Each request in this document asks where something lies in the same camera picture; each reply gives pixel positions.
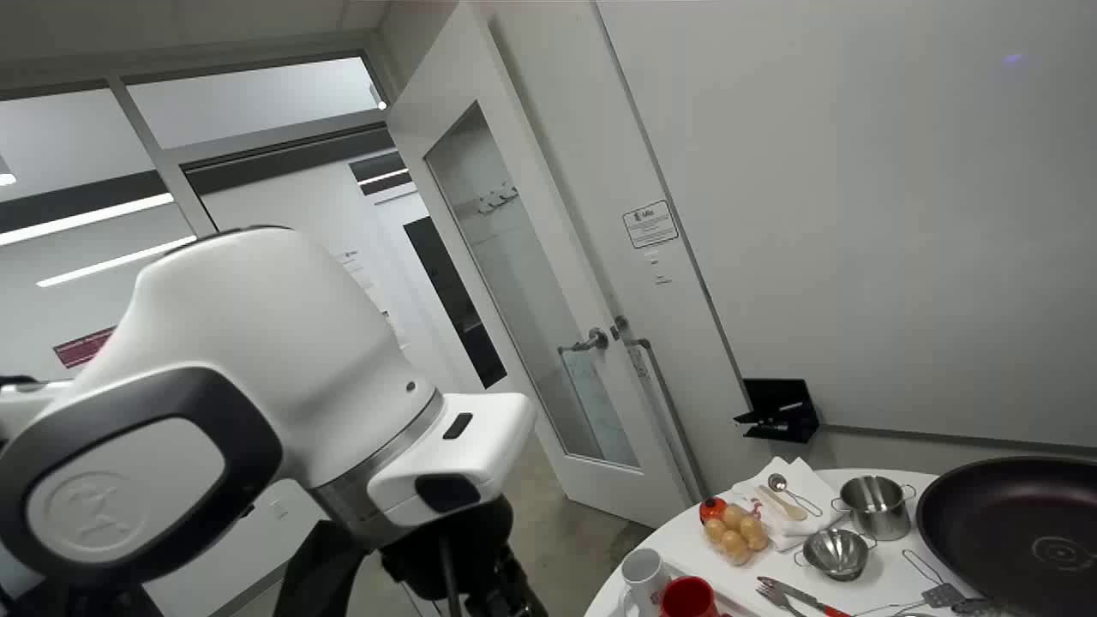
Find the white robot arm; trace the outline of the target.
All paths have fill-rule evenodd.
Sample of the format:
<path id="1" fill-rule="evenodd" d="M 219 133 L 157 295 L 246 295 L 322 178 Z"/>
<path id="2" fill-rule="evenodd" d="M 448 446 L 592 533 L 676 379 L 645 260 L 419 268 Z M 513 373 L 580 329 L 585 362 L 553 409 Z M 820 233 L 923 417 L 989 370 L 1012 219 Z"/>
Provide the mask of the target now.
<path id="1" fill-rule="evenodd" d="M 147 264 L 94 362 L 0 454 L 3 617 L 164 617 L 147 587 L 277 480 L 322 521 L 276 617 L 349 617 L 365 560 L 445 617 L 549 617 L 509 546 L 521 390 L 445 390 L 349 271 L 287 227 Z"/>

